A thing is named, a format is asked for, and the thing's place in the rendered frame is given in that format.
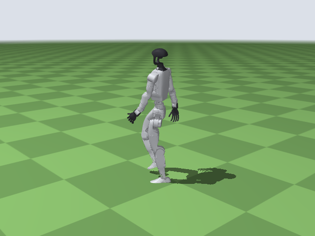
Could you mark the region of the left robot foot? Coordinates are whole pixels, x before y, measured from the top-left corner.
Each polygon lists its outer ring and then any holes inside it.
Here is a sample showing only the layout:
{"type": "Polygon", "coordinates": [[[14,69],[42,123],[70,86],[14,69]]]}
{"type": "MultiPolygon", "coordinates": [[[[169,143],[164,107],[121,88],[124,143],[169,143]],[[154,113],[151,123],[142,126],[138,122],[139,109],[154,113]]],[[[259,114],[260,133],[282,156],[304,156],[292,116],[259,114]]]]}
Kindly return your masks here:
{"type": "Polygon", "coordinates": [[[171,182],[169,177],[165,177],[165,178],[161,179],[161,177],[159,177],[159,178],[157,178],[155,180],[151,180],[150,182],[151,183],[168,183],[168,182],[171,182]]]}

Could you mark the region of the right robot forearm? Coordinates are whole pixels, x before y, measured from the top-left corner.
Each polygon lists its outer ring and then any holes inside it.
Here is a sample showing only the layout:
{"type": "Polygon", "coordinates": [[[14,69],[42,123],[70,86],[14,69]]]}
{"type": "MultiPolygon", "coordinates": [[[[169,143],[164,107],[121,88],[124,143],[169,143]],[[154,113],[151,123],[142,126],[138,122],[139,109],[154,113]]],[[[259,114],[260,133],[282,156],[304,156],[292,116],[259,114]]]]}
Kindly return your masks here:
{"type": "Polygon", "coordinates": [[[171,98],[172,107],[175,107],[175,108],[176,108],[176,104],[178,103],[178,99],[177,99],[177,97],[176,97],[176,91],[175,91],[175,89],[169,93],[169,96],[170,96],[170,98],[171,98]]]}

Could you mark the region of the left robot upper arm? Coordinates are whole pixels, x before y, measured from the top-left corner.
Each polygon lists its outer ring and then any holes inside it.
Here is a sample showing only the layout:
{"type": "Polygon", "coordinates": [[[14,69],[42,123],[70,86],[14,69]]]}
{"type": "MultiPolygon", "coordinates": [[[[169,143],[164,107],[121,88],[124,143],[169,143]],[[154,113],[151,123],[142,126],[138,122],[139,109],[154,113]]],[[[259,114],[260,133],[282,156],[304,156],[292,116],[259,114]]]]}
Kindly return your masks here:
{"type": "Polygon", "coordinates": [[[147,86],[146,86],[146,91],[143,94],[147,94],[148,95],[148,100],[151,98],[152,96],[152,92],[154,89],[154,85],[158,80],[158,76],[159,74],[156,72],[150,73],[147,77],[147,86]]]}

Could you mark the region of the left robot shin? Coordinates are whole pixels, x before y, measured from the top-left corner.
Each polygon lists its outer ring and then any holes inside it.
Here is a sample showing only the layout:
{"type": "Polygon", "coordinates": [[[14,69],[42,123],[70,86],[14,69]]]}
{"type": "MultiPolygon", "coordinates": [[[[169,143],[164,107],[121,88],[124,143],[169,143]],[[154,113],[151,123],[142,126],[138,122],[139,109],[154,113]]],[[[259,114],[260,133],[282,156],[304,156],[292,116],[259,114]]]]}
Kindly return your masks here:
{"type": "Polygon", "coordinates": [[[154,154],[154,157],[155,157],[157,168],[158,168],[159,173],[161,175],[161,179],[163,179],[163,178],[165,178],[165,167],[166,167],[164,150],[161,148],[157,149],[156,154],[154,154]]]}

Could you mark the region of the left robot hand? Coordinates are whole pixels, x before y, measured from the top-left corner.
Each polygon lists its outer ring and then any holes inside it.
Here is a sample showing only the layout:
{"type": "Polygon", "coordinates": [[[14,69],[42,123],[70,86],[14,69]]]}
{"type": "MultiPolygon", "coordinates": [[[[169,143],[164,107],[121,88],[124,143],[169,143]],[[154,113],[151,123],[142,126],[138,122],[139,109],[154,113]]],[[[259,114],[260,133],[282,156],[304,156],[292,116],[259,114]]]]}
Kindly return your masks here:
{"type": "MultiPolygon", "coordinates": [[[[137,109],[136,109],[137,110],[137,109]]],[[[138,115],[136,115],[134,112],[133,113],[128,113],[128,120],[133,124],[134,121],[136,120],[136,117],[139,116],[141,113],[139,113],[138,115]]]]}

